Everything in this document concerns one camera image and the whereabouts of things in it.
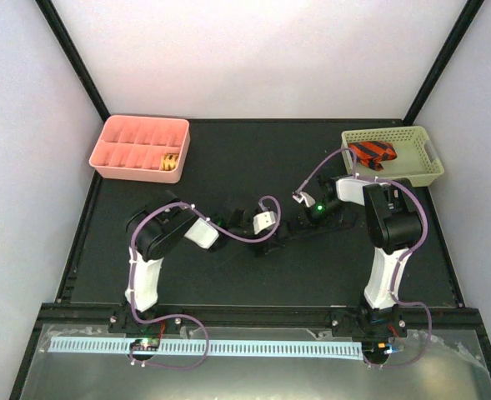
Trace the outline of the black necktie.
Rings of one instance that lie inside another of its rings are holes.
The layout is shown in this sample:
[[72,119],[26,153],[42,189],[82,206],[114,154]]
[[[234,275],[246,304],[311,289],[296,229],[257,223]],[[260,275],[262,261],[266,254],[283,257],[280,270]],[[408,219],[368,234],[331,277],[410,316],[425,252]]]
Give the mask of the black necktie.
[[334,233],[354,228],[358,214],[353,211],[339,211],[311,222],[305,215],[298,215],[293,220],[282,220],[277,232],[265,245],[266,253],[287,247],[312,236]]

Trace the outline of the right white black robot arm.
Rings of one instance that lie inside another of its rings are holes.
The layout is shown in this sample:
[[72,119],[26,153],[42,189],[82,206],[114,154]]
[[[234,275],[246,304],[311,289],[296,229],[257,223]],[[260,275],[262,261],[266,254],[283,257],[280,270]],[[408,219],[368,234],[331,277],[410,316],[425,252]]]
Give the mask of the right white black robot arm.
[[413,194],[410,181],[378,177],[342,176],[323,184],[325,196],[317,202],[299,187],[293,199],[302,203],[312,220],[341,203],[364,208],[368,236],[373,244],[373,265],[362,302],[354,318],[359,330],[375,336],[394,322],[400,305],[398,290],[403,271],[415,249],[428,234],[424,210]]

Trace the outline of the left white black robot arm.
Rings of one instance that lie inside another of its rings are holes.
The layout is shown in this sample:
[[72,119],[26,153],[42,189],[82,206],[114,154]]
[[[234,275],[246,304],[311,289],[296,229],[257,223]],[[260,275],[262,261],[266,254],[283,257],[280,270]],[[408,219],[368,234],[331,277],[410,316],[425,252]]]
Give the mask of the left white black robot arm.
[[249,245],[267,243],[281,224],[282,209],[273,196],[261,197],[251,217],[239,208],[221,217],[208,217],[173,192],[159,192],[126,224],[130,269],[125,298],[132,306],[129,324],[140,333],[156,326],[158,314],[152,307],[158,302],[163,261],[183,239],[216,252],[231,239]]

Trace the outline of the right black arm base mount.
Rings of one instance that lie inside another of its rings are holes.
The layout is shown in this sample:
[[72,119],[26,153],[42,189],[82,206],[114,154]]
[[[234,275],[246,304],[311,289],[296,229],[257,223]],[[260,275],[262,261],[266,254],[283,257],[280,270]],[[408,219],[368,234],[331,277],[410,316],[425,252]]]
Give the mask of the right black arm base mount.
[[360,308],[338,308],[330,313],[333,334],[354,340],[405,338],[406,328],[399,325],[396,310],[367,312]]

